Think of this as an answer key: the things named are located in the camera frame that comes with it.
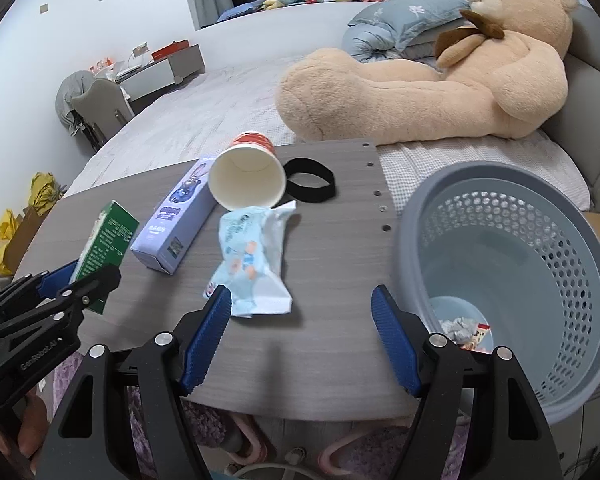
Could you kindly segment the person's left hand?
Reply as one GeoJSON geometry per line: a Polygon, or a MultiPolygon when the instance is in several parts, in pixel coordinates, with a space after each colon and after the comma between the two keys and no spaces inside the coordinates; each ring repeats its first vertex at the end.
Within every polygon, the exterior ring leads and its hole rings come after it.
{"type": "Polygon", "coordinates": [[[23,399],[19,432],[7,436],[0,428],[0,452],[22,479],[34,479],[39,453],[49,430],[47,407],[35,388],[23,399]]]}

